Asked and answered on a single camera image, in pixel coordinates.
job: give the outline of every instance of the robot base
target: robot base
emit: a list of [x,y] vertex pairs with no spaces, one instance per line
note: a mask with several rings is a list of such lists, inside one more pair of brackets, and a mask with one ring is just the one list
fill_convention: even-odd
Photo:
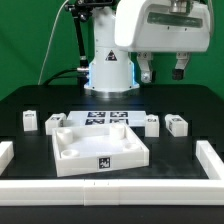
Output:
[[139,93],[139,85],[136,85],[136,87],[132,87],[128,90],[124,91],[117,91],[117,92],[106,92],[106,91],[98,91],[95,89],[90,89],[88,87],[85,87],[85,94],[89,96],[99,97],[99,98],[124,98],[128,96],[134,96],[138,95]]

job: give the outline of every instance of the green backdrop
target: green backdrop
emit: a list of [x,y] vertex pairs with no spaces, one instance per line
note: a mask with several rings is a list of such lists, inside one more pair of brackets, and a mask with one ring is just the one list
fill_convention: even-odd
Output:
[[[63,0],[0,1],[0,99],[20,86],[37,84],[49,37]],[[201,84],[224,99],[224,1],[213,0],[215,35],[208,51],[193,54],[183,81],[173,81],[175,54],[155,54],[155,84]],[[91,21],[82,25],[86,52],[93,58]],[[43,80],[63,69],[77,67],[79,55],[70,13],[62,12]],[[65,84],[60,80],[55,84]]]

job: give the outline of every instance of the black tabletop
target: black tabletop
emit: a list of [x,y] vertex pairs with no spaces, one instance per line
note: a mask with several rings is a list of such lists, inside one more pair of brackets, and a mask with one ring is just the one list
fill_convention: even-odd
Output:
[[[23,131],[22,116],[26,110],[37,111],[38,131]],[[63,178],[207,179],[195,156],[198,140],[208,140],[218,155],[224,158],[224,101],[207,87],[153,85],[142,87],[136,96],[108,100],[85,96],[76,86],[25,86],[0,102],[0,141],[13,141],[15,152],[14,159],[0,179],[59,179],[51,137],[45,134],[45,121],[55,113],[68,115],[70,111],[80,110],[132,110],[158,115],[160,137],[147,138],[144,128],[133,127],[150,149],[148,167]],[[175,138],[166,130],[167,114],[180,115],[188,122],[187,137]],[[0,214],[3,214],[4,223],[26,223],[29,220],[32,223],[221,223],[224,207],[1,207]]]

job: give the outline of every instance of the cable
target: cable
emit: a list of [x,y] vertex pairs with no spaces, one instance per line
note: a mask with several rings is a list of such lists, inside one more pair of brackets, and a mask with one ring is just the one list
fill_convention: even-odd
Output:
[[65,4],[68,3],[68,1],[69,0],[66,0],[62,4],[62,6],[60,7],[60,9],[59,9],[59,11],[57,13],[57,16],[55,18],[54,26],[53,26],[53,29],[51,31],[51,36],[50,36],[50,40],[49,40],[48,47],[47,47],[47,52],[46,52],[46,55],[45,55],[45,58],[44,58],[44,62],[43,62],[42,68],[41,68],[38,85],[41,85],[41,80],[42,80],[42,76],[43,76],[43,73],[44,73],[44,68],[45,68],[45,65],[46,65],[46,62],[47,62],[47,59],[48,59],[48,55],[49,55],[49,52],[50,52],[50,48],[51,48],[51,44],[52,44],[52,40],[53,40],[53,37],[54,37],[55,29],[56,29],[56,26],[57,26],[57,23],[58,23],[59,16],[61,14],[62,9],[64,8]]
[[50,82],[52,82],[53,80],[55,80],[55,79],[70,79],[70,78],[77,78],[77,75],[70,75],[70,76],[59,76],[59,77],[52,77],[51,79],[48,79],[47,81],[45,81],[44,83],[43,83],[43,85],[44,86],[48,86],[48,84],[50,83]]
[[51,78],[49,78],[48,80],[46,80],[43,85],[48,85],[52,80],[56,79],[56,78],[60,78],[59,76],[63,75],[63,74],[66,74],[66,73],[70,73],[70,72],[76,72],[77,69],[76,68],[71,68],[71,69],[66,69],[66,70],[63,70],[61,72],[58,72],[56,73],[55,75],[53,75]]

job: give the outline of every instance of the white robot body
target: white robot body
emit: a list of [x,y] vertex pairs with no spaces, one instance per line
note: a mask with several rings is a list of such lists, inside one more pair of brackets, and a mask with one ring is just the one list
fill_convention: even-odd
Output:
[[118,50],[114,40],[115,14],[109,7],[93,11],[95,57],[89,66],[88,95],[104,98],[132,95],[139,88],[129,54]]
[[205,52],[210,41],[207,5],[193,2],[189,14],[170,12],[170,0],[122,0],[115,43],[129,52]]

